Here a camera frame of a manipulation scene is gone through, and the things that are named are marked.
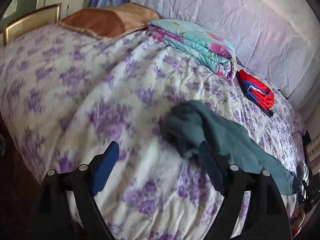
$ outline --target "teal fabric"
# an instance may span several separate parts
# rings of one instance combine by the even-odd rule
[[[149,32],[160,41],[196,58],[217,75],[233,80],[236,74],[235,50],[231,43],[187,21],[153,20]]]
[[[269,171],[282,195],[300,191],[301,183],[295,173],[256,144],[246,128],[219,116],[200,101],[174,106],[161,131],[184,158],[198,155],[200,143],[207,141],[212,151],[227,157],[229,164],[251,173]]]

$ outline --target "folded blanket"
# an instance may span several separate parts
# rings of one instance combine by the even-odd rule
[[[199,145],[207,141],[212,151],[226,156],[229,164],[236,164],[243,171],[257,174],[269,171],[282,195],[300,191],[301,183],[295,173],[261,149],[246,128],[219,116],[200,101],[174,106],[161,133],[185,158],[201,154]]]
[[[246,73],[243,69],[238,71],[236,76],[244,95],[259,106],[263,112],[270,115],[270,108],[275,104],[275,94],[272,90],[260,80]]]
[[[59,24],[97,39],[109,39],[147,28],[149,21],[161,18],[152,9],[135,3],[125,3],[102,9],[82,9],[64,18]]]
[[[236,56],[232,45],[208,30],[181,20],[153,20],[149,33],[176,49],[196,58],[217,75],[233,80],[236,75]]]

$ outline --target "teal floral blanket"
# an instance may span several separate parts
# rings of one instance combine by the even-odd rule
[[[222,37],[191,22],[154,20],[148,24],[149,34],[196,58],[218,76],[233,80],[236,75],[235,50]]]

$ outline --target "dark floor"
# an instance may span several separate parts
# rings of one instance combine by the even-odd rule
[[[14,148],[1,118],[0,133],[8,142],[5,155],[0,156],[0,223],[25,239],[39,184]]]

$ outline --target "red and blue garment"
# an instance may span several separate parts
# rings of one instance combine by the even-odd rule
[[[273,112],[270,108],[275,104],[275,95],[272,90],[243,69],[238,71],[236,76],[244,95],[268,116],[272,116]]]

